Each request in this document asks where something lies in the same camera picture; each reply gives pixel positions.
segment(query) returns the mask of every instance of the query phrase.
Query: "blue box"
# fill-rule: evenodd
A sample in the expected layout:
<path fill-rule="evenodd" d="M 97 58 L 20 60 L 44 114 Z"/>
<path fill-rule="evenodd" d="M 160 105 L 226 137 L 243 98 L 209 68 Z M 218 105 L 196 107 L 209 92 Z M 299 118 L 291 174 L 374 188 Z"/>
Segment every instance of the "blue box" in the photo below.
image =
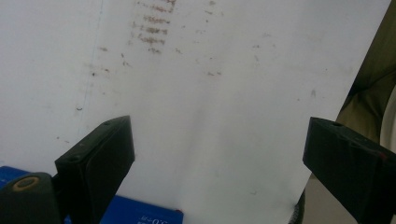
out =
<path fill-rule="evenodd" d="M 29 172 L 8 166 L 0 167 L 0 188 L 9 181 Z M 101 224 L 181 224 L 183 213 L 148 203 L 115 196 L 108 206 Z"/>

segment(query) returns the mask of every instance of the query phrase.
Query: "dark spot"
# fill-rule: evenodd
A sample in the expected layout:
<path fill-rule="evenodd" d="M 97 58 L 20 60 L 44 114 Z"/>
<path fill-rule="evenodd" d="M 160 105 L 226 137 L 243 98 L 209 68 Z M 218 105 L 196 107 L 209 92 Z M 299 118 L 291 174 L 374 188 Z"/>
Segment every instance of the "dark spot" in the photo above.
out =
<path fill-rule="evenodd" d="M 132 67 L 129 63 L 127 63 L 125 61 L 122 63 L 122 65 L 124 65 L 124 66 L 127 65 L 128 67 Z"/>

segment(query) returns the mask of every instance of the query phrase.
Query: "gray surface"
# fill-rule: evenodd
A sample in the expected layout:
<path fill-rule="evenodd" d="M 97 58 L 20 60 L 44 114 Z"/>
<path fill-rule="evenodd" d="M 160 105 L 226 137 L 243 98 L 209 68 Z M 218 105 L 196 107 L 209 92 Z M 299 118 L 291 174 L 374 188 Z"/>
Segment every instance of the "gray surface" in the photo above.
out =
<path fill-rule="evenodd" d="M 303 224 L 357 223 L 343 205 L 317 179 L 309 179 L 305 188 L 305 194 Z M 395 217 L 391 224 L 396 224 Z"/>

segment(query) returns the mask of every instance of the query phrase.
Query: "fabric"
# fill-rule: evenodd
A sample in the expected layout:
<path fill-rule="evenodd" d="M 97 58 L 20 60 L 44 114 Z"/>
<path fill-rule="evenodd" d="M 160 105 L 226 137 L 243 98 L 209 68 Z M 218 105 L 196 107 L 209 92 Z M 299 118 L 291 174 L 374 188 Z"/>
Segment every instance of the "fabric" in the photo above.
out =
<path fill-rule="evenodd" d="M 337 122 L 379 143 L 382 118 L 396 84 L 396 1 L 375 35 Z"/>

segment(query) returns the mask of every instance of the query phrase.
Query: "round hole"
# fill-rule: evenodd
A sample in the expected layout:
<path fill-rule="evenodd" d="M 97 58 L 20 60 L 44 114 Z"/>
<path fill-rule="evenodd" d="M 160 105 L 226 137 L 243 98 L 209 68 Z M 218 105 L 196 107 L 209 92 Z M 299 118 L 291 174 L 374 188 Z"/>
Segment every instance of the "round hole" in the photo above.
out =
<path fill-rule="evenodd" d="M 26 189 L 30 189 L 40 182 L 40 179 L 36 176 L 28 176 L 24 179 L 18 181 L 17 183 L 12 186 L 14 191 L 24 191 Z"/>

